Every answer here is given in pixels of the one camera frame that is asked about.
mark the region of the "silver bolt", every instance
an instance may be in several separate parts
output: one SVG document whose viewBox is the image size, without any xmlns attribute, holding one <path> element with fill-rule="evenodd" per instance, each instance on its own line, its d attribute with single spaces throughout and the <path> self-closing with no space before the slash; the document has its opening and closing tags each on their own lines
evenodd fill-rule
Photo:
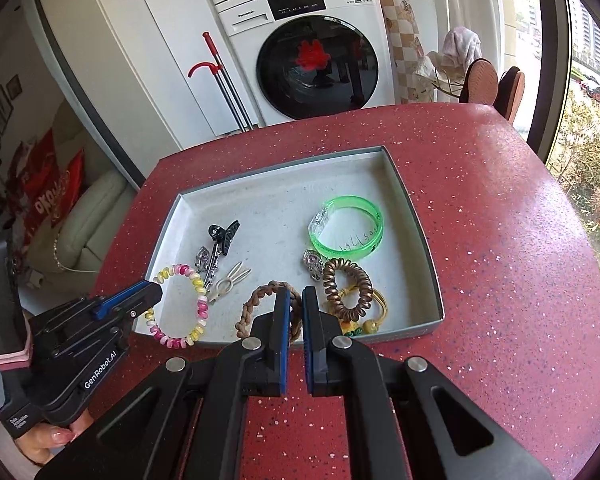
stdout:
<svg viewBox="0 0 600 480">
<path fill-rule="evenodd" d="M 351 341 L 350 337 L 347 337 L 345 335 L 337 335 L 331 340 L 331 344 L 334 345 L 336 348 L 346 350 L 347 348 L 350 348 L 351 345 L 353 345 L 353 342 Z"/>
<path fill-rule="evenodd" d="M 410 357 L 407 366 L 414 372 L 423 372 L 427 369 L 427 362 L 422 357 Z"/>
<path fill-rule="evenodd" d="M 172 357 L 165 363 L 165 368 L 170 372 L 181 372 L 187 363 L 182 357 Z"/>
<path fill-rule="evenodd" d="M 242 348 L 247 350 L 257 350 L 262 346 L 262 341 L 257 337 L 248 337 L 242 340 Z"/>
</svg>

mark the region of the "speckled red tabletop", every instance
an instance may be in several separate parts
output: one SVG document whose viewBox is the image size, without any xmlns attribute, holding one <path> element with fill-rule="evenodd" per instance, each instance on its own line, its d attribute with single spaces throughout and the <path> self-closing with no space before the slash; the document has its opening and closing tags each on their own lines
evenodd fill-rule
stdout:
<svg viewBox="0 0 600 480">
<path fill-rule="evenodd" d="M 144 277 L 180 190 L 289 160 L 384 145 L 411 194 L 440 276 L 431 335 L 374 345 L 433 362 L 557 479 L 600 441 L 600 271 L 564 194 L 490 107 L 405 105 L 271 126 L 160 161 L 104 262 L 97 293 Z M 192 360 L 213 351 L 180 350 Z M 174 351 L 132 335 L 97 391 L 101 415 Z M 349 478 L 339 399 L 312 399 L 301 352 L 283 399 L 250 400 L 242 478 Z"/>
</svg>

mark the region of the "brown spiral hair tie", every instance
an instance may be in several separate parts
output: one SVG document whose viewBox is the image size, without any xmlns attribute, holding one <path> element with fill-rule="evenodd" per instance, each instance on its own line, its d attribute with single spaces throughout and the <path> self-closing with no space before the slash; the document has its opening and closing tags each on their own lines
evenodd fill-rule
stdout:
<svg viewBox="0 0 600 480">
<path fill-rule="evenodd" d="M 300 337 L 300 329 L 302 328 L 302 299 L 300 294 L 287 282 L 269 282 L 269 285 L 261 285 L 254 290 L 251 293 L 249 301 L 242 306 L 242 316 L 240 316 L 240 321 L 235 324 L 235 329 L 237 330 L 236 335 L 240 339 L 249 337 L 247 326 L 251 323 L 253 307 L 258 306 L 260 304 L 260 300 L 265 296 L 277 294 L 285 288 L 288 288 L 291 295 L 291 329 L 289 332 L 290 341 L 293 342 Z"/>
<path fill-rule="evenodd" d="M 360 292 L 358 304 L 354 308 L 347 308 L 342 302 L 338 285 L 336 285 L 336 270 L 342 270 L 356 280 Z M 324 280 L 324 293 L 331 303 L 333 313 L 343 321 L 357 321 L 366 315 L 365 310 L 371 307 L 374 288 L 369 275 L 358 264 L 344 258 L 332 258 L 324 264 L 322 272 Z"/>
</svg>

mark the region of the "green bracelet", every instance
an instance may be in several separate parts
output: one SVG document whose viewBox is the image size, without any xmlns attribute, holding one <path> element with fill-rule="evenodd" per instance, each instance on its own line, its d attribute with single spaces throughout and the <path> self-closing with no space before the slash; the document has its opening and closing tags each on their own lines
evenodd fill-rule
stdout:
<svg viewBox="0 0 600 480">
<path fill-rule="evenodd" d="M 362 245 L 358 245 L 349 251 L 339 251 L 337 249 L 327 247 L 321 243 L 318 238 L 320 237 L 320 234 L 322 234 L 324 227 L 329 222 L 329 218 L 331 217 L 332 213 L 337 209 L 343 209 L 346 207 L 360 209 L 361 211 L 365 212 L 371 216 L 376 224 L 376 227 L 368 236 L 368 241 L 363 242 Z M 314 219 L 309 223 L 309 238 L 311 239 L 311 243 L 314 245 L 316 251 L 328 259 L 346 258 L 352 261 L 358 261 L 378 247 L 380 241 L 382 240 L 383 232 L 384 219 L 382 218 L 382 213 L 378 209 L 378 206 L 372 202 L 369 202 L 369 200 L 365 198 L 353 195 L 339 196 L 329 200 L 328 202 L 325 202 L 323 208 L 318 211 Z"/>
</svg>

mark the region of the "washing machine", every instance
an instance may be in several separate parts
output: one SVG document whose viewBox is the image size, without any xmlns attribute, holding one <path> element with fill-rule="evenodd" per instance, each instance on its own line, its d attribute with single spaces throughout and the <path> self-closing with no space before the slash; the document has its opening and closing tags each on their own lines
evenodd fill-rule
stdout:
<svg viewBox="0 0 600 480">
<path fill-rule="evenodd" d="M 395 103 L 378 0 L 216 5 L 265 125 Z"/>
</svg>

